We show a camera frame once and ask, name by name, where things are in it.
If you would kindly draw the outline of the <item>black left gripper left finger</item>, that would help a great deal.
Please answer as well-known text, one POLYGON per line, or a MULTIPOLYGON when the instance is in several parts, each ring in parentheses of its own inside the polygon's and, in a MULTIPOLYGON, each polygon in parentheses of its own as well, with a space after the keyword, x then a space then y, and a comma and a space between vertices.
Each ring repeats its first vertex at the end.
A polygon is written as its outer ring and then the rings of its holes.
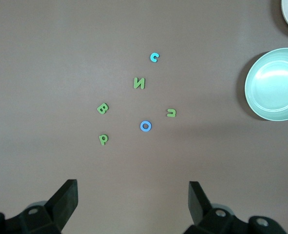
POLYGON ((0 234, 60 234, 77 205, 77 180, 69 179, 45 204, 35 203, 10 219, 0 212, 0 234))

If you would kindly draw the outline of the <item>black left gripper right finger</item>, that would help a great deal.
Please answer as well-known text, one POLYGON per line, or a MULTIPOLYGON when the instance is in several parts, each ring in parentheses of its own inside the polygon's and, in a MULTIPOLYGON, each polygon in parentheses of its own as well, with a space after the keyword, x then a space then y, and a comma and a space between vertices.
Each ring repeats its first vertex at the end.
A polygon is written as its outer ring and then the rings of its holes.
POLYGON ((285 234, 275 220, 265 216, 252 216, 246 223, 224 208, 213 207, 201 185, 189 182, 188 207, 193 225, 186 234, 285 234))

